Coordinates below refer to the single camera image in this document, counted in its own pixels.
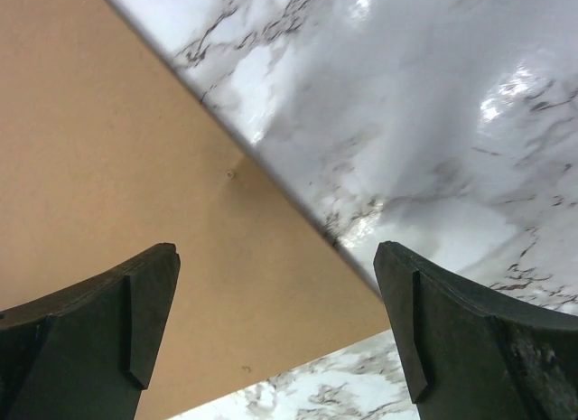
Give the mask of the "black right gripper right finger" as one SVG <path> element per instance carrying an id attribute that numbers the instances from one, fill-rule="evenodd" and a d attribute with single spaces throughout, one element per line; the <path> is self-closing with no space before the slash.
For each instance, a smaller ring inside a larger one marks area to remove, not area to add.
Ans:
<path id="1" fill-rule="evenodd" d="M 396 242 L 374 258 L 423 419 L 575 419 L 577 318 L 456 275 Z"/>

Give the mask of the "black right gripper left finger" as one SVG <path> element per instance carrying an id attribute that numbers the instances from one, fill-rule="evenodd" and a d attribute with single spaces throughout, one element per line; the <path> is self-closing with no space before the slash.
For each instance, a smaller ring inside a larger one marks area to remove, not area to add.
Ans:
<path id="1" fill-rule="evenodd" d="M 148 389 L 181 260 L 160 243 L 1 312 L 3 419 L 132 419 Z"/>

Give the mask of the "brown fibreboard backing board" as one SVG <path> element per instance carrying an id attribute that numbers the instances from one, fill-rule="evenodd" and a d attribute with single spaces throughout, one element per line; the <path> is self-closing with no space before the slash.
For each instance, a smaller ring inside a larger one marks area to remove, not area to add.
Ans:
<path id="1" fill-rule="evenodd" d="M 104 0 L 1 0 L 1 305 L 171 242 L 140 419 L 361 341 L 382 303 Z"/>

